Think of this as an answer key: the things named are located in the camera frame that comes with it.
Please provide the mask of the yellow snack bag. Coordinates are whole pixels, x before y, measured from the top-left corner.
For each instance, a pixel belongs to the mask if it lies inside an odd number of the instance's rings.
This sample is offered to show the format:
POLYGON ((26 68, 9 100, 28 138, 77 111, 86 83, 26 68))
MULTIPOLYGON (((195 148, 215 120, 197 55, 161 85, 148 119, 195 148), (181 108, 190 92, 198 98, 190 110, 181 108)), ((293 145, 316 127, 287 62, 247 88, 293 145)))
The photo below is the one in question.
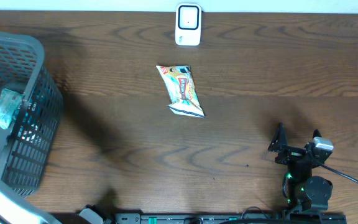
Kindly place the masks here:
POLYGON ((195 90, 189 65, 156 66, 167 88, 171 103, 167 107, 183 116, 205 118, 195 90))

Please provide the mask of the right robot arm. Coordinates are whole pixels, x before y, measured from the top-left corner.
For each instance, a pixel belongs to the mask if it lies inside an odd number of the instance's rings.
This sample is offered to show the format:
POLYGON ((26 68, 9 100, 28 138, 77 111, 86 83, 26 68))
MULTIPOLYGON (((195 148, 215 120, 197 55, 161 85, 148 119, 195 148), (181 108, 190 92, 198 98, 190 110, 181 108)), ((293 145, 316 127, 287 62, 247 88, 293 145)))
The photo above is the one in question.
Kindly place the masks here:
POLYGON ((283 178, 282 192, 289 199, 286 217, 291 214, 322 213, 328 209, 331 198, 332 182, 312 174, 333 153, 331 140, 323 138, 316 129, 313 138, 302 148, 288 144, 283 123, 278 125, 268 151, 276 152, 275 162, 287 166, 283 178))

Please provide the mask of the light teal tissue packet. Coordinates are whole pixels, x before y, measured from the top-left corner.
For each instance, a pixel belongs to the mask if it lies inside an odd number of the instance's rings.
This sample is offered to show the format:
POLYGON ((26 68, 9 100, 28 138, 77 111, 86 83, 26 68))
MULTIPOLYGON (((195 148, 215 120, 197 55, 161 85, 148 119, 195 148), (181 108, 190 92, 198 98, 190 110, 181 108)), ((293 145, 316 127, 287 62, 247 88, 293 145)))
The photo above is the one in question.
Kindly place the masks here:
POLYGON ((14 113, 20 107, 24 95, 4 88, 0 93, 0 128, 8 129, 14 120, 14 113))

